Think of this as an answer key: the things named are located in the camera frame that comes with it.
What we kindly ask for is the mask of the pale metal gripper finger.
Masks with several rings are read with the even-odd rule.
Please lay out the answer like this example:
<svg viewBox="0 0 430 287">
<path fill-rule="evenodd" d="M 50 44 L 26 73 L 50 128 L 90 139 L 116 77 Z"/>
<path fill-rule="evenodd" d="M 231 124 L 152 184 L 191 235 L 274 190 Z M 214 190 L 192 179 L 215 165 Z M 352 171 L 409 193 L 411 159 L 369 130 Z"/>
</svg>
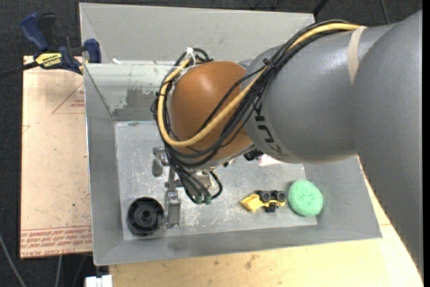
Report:
<svg viewBox="0 0 430 287">
<path fill-rule="evenodd" d="M 165 192 L 166 226 L 168 229 L 180 222 L 181 199 L 177 191 Z"/>
<path fill-rule="evenodd" d="M 169 165 L 169 160 L 166 151 L 163 147 L 155 147 L 153 149 L 153 164 L 152 173 L 155 177 L 160 177 L 163 174 L 163 169 Z"/>
</svg>

